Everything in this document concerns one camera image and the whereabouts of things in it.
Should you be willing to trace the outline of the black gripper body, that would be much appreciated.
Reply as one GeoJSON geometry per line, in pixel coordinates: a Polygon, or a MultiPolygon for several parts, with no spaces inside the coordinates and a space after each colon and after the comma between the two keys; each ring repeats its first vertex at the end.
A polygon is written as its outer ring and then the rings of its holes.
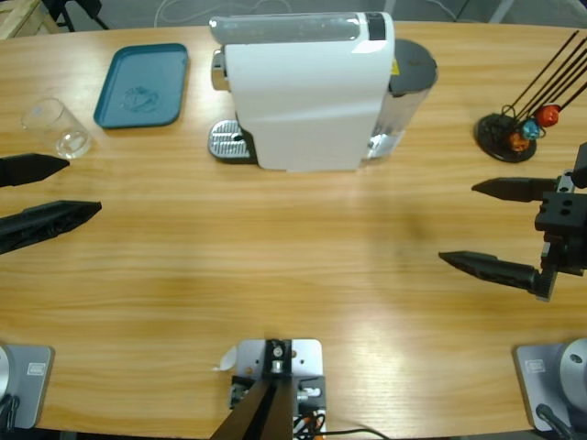
{"type": "Polygon", "coordinates": [[[550,191],[542,193],[535,229],[544,233],[541,269],[582,275],[586,269],[586,143],[574,167],[565,170],[550,191]]]}

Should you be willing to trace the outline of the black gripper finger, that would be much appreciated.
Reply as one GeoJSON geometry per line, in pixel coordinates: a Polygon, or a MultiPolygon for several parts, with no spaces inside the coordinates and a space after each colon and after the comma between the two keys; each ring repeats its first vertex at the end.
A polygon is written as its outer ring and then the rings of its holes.
{"type": "Polygon", "coordinates": [[[514,202],[540,201],[543,193],[554,192],[557,179],[502,177],[474,184],[471,189],[491,197],[514,202]]]}
{"type": "Polygon", "coordinates": [[[19,186],[40,182],[70,165],[66,159],[26,153],[1,158],[1,186],[19,186]]]}
{"type": "Polygon", "coordinates": [[[1,218],[1,254],[73,231],[102,209],[100,202],[56,201],[1,218]]]}
{"type": "Polygon", "coordinates": [[[553,269],[539,271],[533,266],[505,261],[494,255],[471,252],[439,252],[438,256],[450,266],[479,280],[524,290],[541,301],[549,301],[557,272],[553,269]]]}

